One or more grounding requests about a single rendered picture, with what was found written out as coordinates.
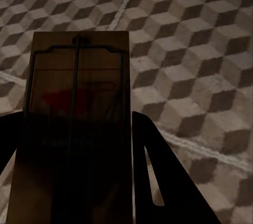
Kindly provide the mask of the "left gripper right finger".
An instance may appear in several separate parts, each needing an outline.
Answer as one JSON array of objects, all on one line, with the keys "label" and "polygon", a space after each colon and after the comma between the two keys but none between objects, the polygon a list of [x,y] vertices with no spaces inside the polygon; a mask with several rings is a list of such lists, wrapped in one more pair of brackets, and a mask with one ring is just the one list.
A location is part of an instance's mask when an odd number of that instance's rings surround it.
[{"label": "left gripper right finger", "polygon": [[[166,206],[152,200],[146,147]],[[150,118],[133,112],[136,224],[221,224]]]}]

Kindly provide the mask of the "mousetrap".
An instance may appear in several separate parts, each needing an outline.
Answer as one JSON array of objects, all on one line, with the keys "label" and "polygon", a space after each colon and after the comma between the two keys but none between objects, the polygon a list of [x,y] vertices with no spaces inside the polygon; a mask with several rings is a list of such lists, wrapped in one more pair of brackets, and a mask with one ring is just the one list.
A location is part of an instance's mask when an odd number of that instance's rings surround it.
[{"label": "mousetrap", "polygon": [[6,224],[133,224],[129,31],[34,32]]}]

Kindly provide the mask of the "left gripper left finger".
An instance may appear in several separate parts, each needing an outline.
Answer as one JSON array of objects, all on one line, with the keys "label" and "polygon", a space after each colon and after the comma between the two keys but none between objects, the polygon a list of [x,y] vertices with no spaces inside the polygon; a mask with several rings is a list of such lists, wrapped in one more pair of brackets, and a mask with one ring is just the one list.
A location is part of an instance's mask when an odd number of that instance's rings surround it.
[{"label": "left gripper left finger", "polygon": [[22,111],[0,117],[0,174],[20,143]]}]

